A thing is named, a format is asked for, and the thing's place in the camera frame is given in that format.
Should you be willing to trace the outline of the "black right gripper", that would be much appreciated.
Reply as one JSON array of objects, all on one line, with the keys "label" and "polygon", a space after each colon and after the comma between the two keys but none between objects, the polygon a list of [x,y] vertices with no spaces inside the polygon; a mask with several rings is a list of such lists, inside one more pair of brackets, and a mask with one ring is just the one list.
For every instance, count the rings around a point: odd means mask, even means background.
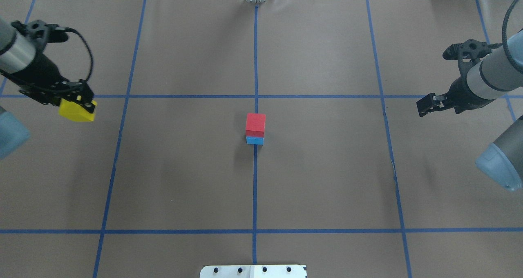
[{"label": "black right gripper", "polygon": [[429,113],[441,112],[450,108],[456,114],[467,110],[479,109],[486,106],[486,99],[482,99],[472,92],[467,81],[463,78],[456,79],[445,95],[429,93],[416,102],[417,112],[420,117]]}]

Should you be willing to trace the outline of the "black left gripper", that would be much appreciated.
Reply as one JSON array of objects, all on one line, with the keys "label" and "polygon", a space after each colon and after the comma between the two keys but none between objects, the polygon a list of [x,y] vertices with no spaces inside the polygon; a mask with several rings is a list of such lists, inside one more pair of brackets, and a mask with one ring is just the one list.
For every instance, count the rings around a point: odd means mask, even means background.
[{"label": "black left gripper", "polygon": [[39,103],[58,103],[59,99],[82,107],[94,106],[94,93],[86,80],[69,81],[45,54],[37,53],[26,68],[8,75],[19,92]]}]

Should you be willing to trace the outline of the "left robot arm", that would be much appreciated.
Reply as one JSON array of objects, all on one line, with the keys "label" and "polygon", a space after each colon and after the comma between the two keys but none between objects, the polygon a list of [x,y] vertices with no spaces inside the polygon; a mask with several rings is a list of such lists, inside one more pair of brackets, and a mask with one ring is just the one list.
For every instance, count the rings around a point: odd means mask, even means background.
[{"label": "left robot arm", "polygon": [[[77,35],[89,56],[89,70],[84,79],[66,78],[56,63],[45,54],[47,45],[66,42]],[[17,86],[18,92],[42,105],[58,107],[58,114],[73,122],[92,122],[97,103],[88,85],[94,57],[84,36],[76,29],[35,20],[1,20],[1,76]]]}]

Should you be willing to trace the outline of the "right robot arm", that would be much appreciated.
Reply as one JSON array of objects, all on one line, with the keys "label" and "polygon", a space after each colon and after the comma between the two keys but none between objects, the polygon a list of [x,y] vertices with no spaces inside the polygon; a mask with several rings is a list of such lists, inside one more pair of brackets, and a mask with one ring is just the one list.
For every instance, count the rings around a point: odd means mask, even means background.
[{"label": "right robot arm", "polygon": [[474,164],[508,192],[522,189],[522,117],[510,107],[507,95],[522,88],[522,30],[510,34],[509,25],[522,0],[512,0],[502,17],[498,42],[468,39],[449,45],[443,59],[458,63],[459,77],[442,94],[428,93],[416,102],[417,114],[452,109],[461,114],[503,100],[510,125],[477,156]]}]

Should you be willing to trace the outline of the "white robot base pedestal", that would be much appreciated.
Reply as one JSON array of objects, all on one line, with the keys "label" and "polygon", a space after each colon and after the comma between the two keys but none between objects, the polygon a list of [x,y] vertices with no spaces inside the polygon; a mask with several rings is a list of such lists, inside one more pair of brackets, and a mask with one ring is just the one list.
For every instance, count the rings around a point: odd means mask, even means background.
[{"label": "white robot base pedestal", "polygon": [[305,265],[208,265],[200,278],[306,278]]}]

